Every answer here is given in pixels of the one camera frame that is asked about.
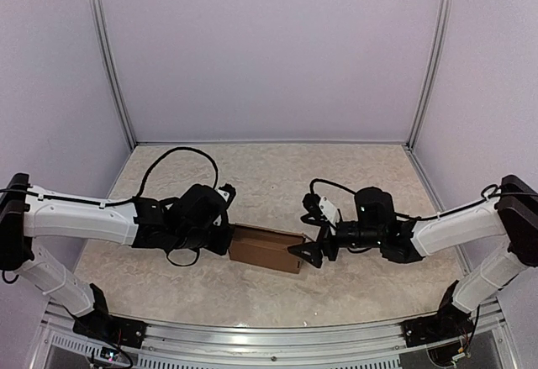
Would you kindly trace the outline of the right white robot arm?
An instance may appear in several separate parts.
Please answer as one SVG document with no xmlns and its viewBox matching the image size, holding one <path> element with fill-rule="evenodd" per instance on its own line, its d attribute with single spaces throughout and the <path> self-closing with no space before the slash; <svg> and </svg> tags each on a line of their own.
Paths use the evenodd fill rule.
<svg viewBox="0 0 538 369">
<path fill-rule="evenodd" d="M 309 191 L 301 220 L 319 227 L 318 237 L 288 252 L 316 268 L 324 259 L 335 261 L 341 249 L 377 248 L 386 260 L 409 264 L 456 245 L 504 237 L 477 269 L 447 289 L 430 320 L 437 338 L 450 337 L 483 300 L 537 266 L 537 193 L 515 175 L 485 187 L 477 201 L 430 217 L 397 213 L 391 194 L 378 187 L 364 187 L 353 196 L 357 218 L 345 221 L 333 203 Z"/>
</svg>

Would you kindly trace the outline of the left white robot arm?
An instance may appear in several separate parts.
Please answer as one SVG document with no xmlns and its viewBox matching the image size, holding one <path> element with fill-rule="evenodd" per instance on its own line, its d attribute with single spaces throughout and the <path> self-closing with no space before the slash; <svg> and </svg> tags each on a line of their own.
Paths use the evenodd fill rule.
<svg viewBox="0 0 538 369">
<path fill-rule="evenodd" d="M 1 269 L 31 281 L 106 340 L 117 332 L 118 322 L 103 292 L 77 278 L 35 239 L 103 240 L 166 255 L 205 249 L 223 256 L 233 234 L 228 208 L 235 195 L 229 184 L 194 184 L 181 197 L 163 200 L 76 198 L 32 186 L 29 175 L 18 173 L 1 191 Z"/>
</svg>

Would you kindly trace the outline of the brown cardboard box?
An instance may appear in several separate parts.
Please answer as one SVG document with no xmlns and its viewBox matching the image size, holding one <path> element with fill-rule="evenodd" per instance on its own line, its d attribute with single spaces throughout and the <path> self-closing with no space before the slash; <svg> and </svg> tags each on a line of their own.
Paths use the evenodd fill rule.
<svg viewBox="0 0 538 369">
<path fill-rule="evenodd" d="M 232 261 L 273 271 L 299 274 L 303 260 L 290 254 L 291 246 L 302 245 L 304 234 L 235 224 L 229 247 Z"/>
</svg>

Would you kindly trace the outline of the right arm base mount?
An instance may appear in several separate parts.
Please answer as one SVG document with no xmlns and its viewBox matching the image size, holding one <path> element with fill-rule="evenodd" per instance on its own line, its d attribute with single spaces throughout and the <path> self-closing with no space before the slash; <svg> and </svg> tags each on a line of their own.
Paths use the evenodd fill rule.
<svg viewBox="0 0 538 369">
<path fill-rule="evenodd" d="M 407 319 L 401 323 L 408 348 L 469 335 L 474 328 L 469 314 L 461 317 L 433 314 Z"/>
</svg>

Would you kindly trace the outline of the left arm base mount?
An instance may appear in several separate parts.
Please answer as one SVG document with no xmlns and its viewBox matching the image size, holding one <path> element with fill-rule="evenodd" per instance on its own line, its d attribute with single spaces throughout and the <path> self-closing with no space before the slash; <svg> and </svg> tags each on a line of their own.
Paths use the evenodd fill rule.
<svg viewBox="0 0 538 369">
<path fill-rule="evenodd" d="M 92 311 L 81 317 L 74 316 L 73 332 L 100 340 L 113 346 L 140 349 L 148 324 L 141 320 L 127 319 Z"/>
</svg>

